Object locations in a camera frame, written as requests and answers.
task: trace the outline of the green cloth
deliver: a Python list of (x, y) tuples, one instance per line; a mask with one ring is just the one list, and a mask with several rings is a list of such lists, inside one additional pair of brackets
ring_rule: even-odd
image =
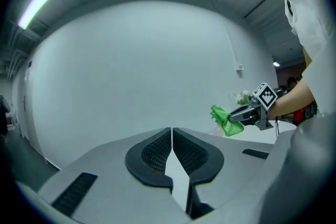
[(216, 122), (221, 125), (226, 136), (239, 134), (244, 130), (244, 126), (241, 122), (231, 122), (229, 120), (230, 113), (225, 109), (216, 105), (213, 105), (211, 109), (212, 118), (215, 118)]

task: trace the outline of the white lab coat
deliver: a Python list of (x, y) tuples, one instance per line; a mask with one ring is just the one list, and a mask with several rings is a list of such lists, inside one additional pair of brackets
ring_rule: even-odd
[(336, 111), (336, 23), (329, 0), (287, 0), (285, 13), (312, 63), (302, 73), (322, 113)]

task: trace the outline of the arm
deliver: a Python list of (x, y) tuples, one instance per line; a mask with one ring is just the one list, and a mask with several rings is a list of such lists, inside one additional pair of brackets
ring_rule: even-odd
[(304, 108), (314, 101), (314, 96), (302, 78), (293, 90), (279, 98), (269, 110), (269, 118), (285, 115)]

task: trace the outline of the black strap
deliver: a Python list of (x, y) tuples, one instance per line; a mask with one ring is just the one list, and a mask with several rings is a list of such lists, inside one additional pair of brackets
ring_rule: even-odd
[(247, 149), (243, 150), (242, 153), (244, 153), (246, 155), (253, 156), (253, 157), (257, 157), (257, 158), (260, 158), (260, 159), (267, 159), (267, 157), (269, 155), (269, 153), (267, 153), (267, 152), (252, 150), (251, 148), (247, 148)]
[(289, 0), (287, 0), (287, 6), (288, 6), (288, 10), (289, 10), (289, 12), (290, 12), (291, 16), (293, 16), (292, 7), (291, 7), (291, 5), (290, 5), (290, 2), (289, 2)]

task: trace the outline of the ceiling light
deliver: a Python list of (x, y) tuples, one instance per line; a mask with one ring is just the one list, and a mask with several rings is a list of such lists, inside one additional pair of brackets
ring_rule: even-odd
[(23, 13), (18, 25), (23, 30), (26, 29), (30, 23), (30, 21), (34, 18), (36, 13), (42, 8), (42, 6), (48, 0), (32, 0), (28, 7), (26, 8), (25, 12)]

